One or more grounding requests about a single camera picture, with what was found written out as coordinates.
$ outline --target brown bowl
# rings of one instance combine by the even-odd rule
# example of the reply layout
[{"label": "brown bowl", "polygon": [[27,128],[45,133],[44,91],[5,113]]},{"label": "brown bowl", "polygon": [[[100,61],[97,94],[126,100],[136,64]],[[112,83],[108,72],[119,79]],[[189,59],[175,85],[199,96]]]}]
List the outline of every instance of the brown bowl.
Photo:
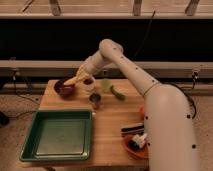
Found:
[{"label": "brown bowl", "polygon": [[64,82],[67,80],[68,78],[58,80],[54,85],[55,92],[59,94],[62,98],[67,98],[70,95],[73,95],[75,92],[75,84],[64,85]]}]

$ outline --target small cup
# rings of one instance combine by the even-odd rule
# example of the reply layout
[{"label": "small cup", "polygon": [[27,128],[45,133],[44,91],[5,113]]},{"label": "small cup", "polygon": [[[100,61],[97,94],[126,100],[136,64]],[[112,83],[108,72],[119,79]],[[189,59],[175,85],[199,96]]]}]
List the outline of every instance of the small cup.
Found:
[{"label": "small cup", "polygon": [[84,80],[83,84],[84,89],[88,92],[91,92],[95,89],[95,79],[93,77]]},{"label": "small cup", "polygon": [[98,93],[92,93],[89,96],[89,100],[92,104],[93,109],[99,109],[100,108],[100,103],[101,103],[101,95]]}]

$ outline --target table leg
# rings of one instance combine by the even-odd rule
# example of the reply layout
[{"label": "table leg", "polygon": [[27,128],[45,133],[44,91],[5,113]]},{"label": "table leg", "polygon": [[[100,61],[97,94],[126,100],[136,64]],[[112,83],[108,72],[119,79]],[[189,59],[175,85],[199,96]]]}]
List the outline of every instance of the table leg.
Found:
[{"label": "table leg", "polygon": [[53,167],[44,167],[46,171],[56,171]]}]

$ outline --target plastic tray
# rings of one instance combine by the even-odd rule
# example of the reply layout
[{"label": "plastic tray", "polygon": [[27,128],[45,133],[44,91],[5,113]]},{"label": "plastic tray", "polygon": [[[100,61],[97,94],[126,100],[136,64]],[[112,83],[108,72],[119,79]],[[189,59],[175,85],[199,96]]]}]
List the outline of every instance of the plastic tray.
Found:
[{"label": "plastic tray", "polygon": [[90,110],[38,111],[26,137],[20,160],[86,160],[90,154]]}]

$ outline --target cup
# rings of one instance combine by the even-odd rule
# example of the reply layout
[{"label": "cup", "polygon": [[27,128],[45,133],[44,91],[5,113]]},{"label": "cup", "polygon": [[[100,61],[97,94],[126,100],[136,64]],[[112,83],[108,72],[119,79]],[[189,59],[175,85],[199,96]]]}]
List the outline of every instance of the cup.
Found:
[{"label": "cup", "polygon": [[99,109],[100,108],[100,103],[101,103],[101,95],[98,93],[92,93],[89,96],[89,100],[92,104],[93,109]]}]

